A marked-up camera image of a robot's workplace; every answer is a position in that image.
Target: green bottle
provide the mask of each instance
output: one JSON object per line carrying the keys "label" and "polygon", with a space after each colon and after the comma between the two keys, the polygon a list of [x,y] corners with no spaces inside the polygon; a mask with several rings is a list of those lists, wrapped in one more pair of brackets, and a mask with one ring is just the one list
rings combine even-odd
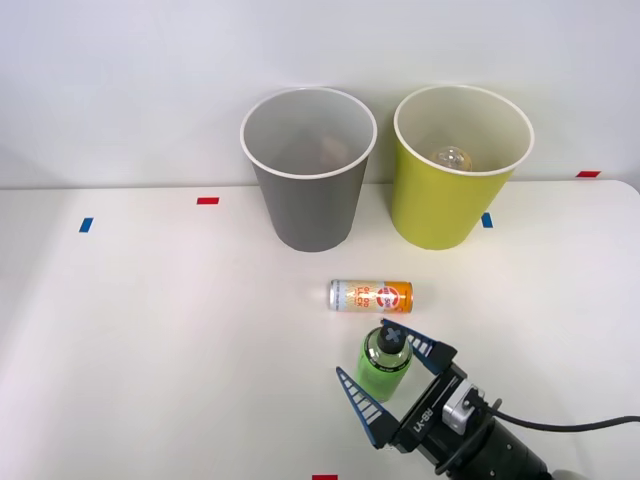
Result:
{"label": "green bottle", "polygon": [[385,325],[366,336],[360,349],[356,382],[379,402],[386,402],[409,369],[413,352],[403,328]]}

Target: white table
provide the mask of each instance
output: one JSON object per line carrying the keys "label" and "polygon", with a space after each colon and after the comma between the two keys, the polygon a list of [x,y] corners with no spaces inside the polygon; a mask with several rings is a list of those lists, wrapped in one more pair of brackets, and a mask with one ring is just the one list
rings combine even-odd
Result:
{"label": "white table", "polygon": [[[494,228],[443,252],[405,242],[388,197],[364,187],[349,238],[305,254],[254,187],[0,192],[0,479],[436,478],[417,452],[375,451],[352,412],[334,368],[353,371],[380,317],[329,311],[333,278],[412,281],[394,319],[456,346],[507,413],[638,414],[635,190],[509,183]],[[418,365],[398,417],[429,381]],[[550,470],[638,478],[637,425],[509,428]]]}

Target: orange and white can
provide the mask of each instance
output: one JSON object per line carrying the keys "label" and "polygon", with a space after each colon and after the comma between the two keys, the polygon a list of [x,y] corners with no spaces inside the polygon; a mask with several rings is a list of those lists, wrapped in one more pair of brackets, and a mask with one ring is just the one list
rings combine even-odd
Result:
{"label": "orange and white can", "polygon": [[329,308],[337,312],[409,313],[413,286],[409,282],[333,280]]}

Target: bottle cap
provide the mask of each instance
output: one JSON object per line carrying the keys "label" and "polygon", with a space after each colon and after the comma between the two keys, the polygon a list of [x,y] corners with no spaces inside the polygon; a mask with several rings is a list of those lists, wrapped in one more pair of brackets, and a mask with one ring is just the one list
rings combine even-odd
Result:
{"label": "bottle cap", "polygon": [[391,325],[384,325],[380,328],[378,347],[380,347],[380,350],[384,353],[388,353],[389,355],[400,353],[406,341],[407,334],[404,328]]}

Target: cup rim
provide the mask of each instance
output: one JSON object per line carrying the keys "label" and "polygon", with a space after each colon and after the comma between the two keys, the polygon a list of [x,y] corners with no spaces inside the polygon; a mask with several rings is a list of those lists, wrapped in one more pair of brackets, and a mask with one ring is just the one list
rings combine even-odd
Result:
{"label": "cup rim", "polygon": [[[409,100],[411,100],[413,97],[415,97],[416,95],[419,95],[419,94],[421,94],[421,93],[423,93],[423,92],[425,92],[427,90],[435,90],[435,89],[439,89],[439,88],[459,88],[459,89],[475,90],[477,92],[482,92],[482,93],[491,95],[492,97],[497,98],[498,100],[501,100],[502,102],[506,103],[508,106],[513,108],[516,111],[516,113],[518,113],[518,115],[520,115],[520,117],[522,118],[522,120],[526,124],[527,129],[529,130],[529,147],[527,148],[527,151],[524,152],[524,154],[522,155],[522,157],[520,157],[519,160],[513,162],[511,165],[509,165],[507,167],[500,168],[498,170],[490,170],[488,172],[465,172],[463,170],[456,170],[454,168],[449,168],[449,167],[445,167],[443,165],[439,165],[439,164],[437,164],[435,162],[432,162],[428,158],[425,158],[422,155],[420,155],[413,148],[411,148],[411,146],[407,143],[407,141],[402,136],[402,133],[400,132],[400,128],[398,126],[398,117],[400,116],[400,110],[402,110],[402,107]],[[522,109],[520,107],[518,107],[515,103],[513,103],[511,100],[503,97],[502,95],[498,95],[497,93],[492,92],[491,90],[487,90],[487,89],[476,87],[476,86],[472,86],[472,85],[432,85],[432,86],[429,86],[429,87],[424,87],[424,88],[421,88],[419,90],[416,90],[415,92],[413,92],[413,93],[409,94],[407,97],[405,97],[404,100],[402,100],[402,102],[400,102],[400,105],[398,105],[398,107],[396,108],[396,112],[393,115],[393,129],[395,130],[396,136],[398,137],[398,140],[400,140],[400,143],[402,144],[402,146],[404,146],[404,148],[406,148],[409,151],[409,153],[411,153],[418,160],[421,160],[422,162],[426,163],[427,165],[429,165],[431,167],[434,167],[434,168],[437,168],[438,170],[442,170],[443,172],[453,173],[455,175],[462,175],[462,176],[465,176],[465,177],[492,177],[494,175],[500,175],[502,173],[510,172],[511,170],[514,170],[518,165],[520,165],[522,162],[525,161],[525,159],[531,153],[531,150],[533,150],[533,144],[535,143],[535,133],[533,131],[533,125],[531,124],[531,121],[529,120],[529,117],[527,117],[527,115],[522,111]]]}
{"label": "cup rim", "polygon": [[[285,95],[285,94],[291,93],[291,92],[299,92],[299,91],[302,91],[302,90],[315,90],[315,91],[329,92],[329,93],[335,93],[335,94],[338,94],[338,95],[342,95],[343,97],[346,97],[349,100],[355,102],[357,105],[360,106],[360,108],[362,108],[364,110],[364,112],[369,117],[369,120],[371,120],[371,125],[373,126],[373,131],[372,131],[372,135],[371,135],[371,142],[369,143],[369,146],[366,148],[366,150],[364,151],[364,153],[362,155],[360,155],[356,160],[354,160],[350,164],[345,165],[344,167],[341,167],[341,168],[339,168],[337,170],[331,170],[330,172],[325,172],[325,173],[315,173],[313,175],[300,175],[300,174],[295,174],[295,173],[282,172],[280,170],[276,170],[274,168],[268,167],[264,163],[258,161],[258,159],[256,159],[251,154],[251,152],[247,148],[247,144],[246,144],[246,142],[244,140],[244,131],[245,131],[245,128],[247,126],[247,122],[249,121],[249,118],[251,117],[251,115],[258,108],[260,108],[262,105],[264,105],[265,103],[267,103],[270,100],[273,100],[276,97],[279,97],[281,95]],[[373,150],[373,147],[376,144],[377,138],[378,138],[378,125],[376,123],[375,117],[373,116],[373,113],[371,113],[371,110],[369,110],[369,107],[367,107],[364,104],[364,102],[362,102],[361,100],[358,100],[353,95],[349,95],[348,93],[341,92],[340,90],[336,90],[336,89],[328,88],[328,87],[294,87],[294,88],[288,88],[288,89],[285,89],[285,90],[279,90],[276,93],[274,93],[272,95],[269,95],[268,97],[263,98],[258,103],[256,103],[251,108],[251,110],[249,110],[249,112],[245,115],[244,119],[242,120],[242,124],[240,126],[240,144],[242,145],[242,150],[244,151],[245,155],[247,157],[249,157],[249,160],[251,160],[254,165],[260,167],[262,170],[264,170],[266,172],[269,172],[269,173],[271,173],[273,175],[277,175],[278,177],[291,178],[293,180],[318,180],[318,179],[321,179],[321,178],[334,177],[336,175],[340,175],[343,172],[351,170],[352,168],[356,167],[358,164],[362,163],[369,156],[369,154],[371,153],[371,150]]]}

